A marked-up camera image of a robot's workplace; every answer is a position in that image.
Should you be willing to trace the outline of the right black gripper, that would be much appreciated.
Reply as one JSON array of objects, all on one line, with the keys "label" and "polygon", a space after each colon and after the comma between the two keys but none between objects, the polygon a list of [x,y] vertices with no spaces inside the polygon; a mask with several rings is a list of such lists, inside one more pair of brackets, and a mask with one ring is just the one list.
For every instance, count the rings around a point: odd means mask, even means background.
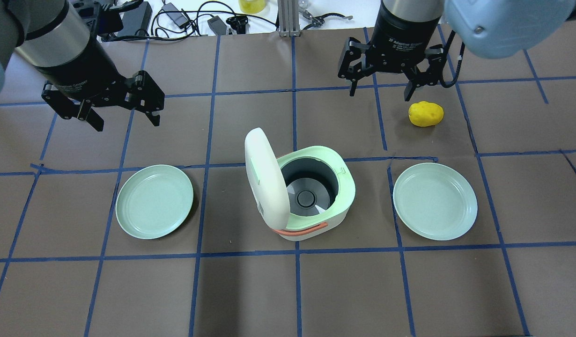
[{"label": "right black gripper", "polygon": [[[443,78],[445,45],[429,46],[441,17],[440,5],[381,5],[370,44],[349,37],[342,49],[338,77],[349,81],[349,96],[358,82],[374,73],[403,73],[408,79],[404,100],[416,89],[435,86]],[[428,67],[418,65],[427,60]]]}]

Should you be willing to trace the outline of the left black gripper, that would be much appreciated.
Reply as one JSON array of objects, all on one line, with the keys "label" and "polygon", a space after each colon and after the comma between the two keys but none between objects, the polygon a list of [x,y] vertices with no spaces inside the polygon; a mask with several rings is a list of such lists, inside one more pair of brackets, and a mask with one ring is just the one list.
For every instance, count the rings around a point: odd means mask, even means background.
[{"label": "left black gripper", "polygon": [[147,71],[138,71],[125,79],[114,62],[96,40],[90,40],[73,60],[51,67],[35,67],[49,81],[44,83],[41,97],[60,118],[76,118],[102,132],[104,120],[91,103],[76,104],[101,95],[114,83],[125,81],[125,108],[143,113],[155,127],[160,125],[165,94]]}]

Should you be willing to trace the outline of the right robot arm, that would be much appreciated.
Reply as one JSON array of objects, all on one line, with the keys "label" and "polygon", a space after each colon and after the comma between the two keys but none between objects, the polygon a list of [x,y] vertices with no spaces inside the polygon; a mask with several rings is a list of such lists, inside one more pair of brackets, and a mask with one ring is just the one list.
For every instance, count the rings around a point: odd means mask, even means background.
[{"label": "right robot arm", "polygon": [[368,43],[350,37],[338,77],[354,96],[360,79],[374,73],[404,74],[409,101],[422,86],[454,86],[443,70],[455,36],[465,51],[502,59],[529,49],[576,20],[576,0],[383,0]]}]

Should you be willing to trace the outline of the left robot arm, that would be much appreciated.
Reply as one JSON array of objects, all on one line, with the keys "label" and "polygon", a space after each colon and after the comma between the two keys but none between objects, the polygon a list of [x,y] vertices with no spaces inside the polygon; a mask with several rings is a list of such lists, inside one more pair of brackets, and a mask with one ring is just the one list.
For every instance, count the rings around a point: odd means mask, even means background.
[{"label": "left robot arm", "polygon": [[41,97],[61,119],[76,118],[101,132],[104,121],[95,108],[119,106],[159,126],[164,108],[159,85],[144,70],[123,76],[97,40],[121,30],[120,13],[141,4],[0,0],[0,93],[10,58],[18,53],[46,79]]}]

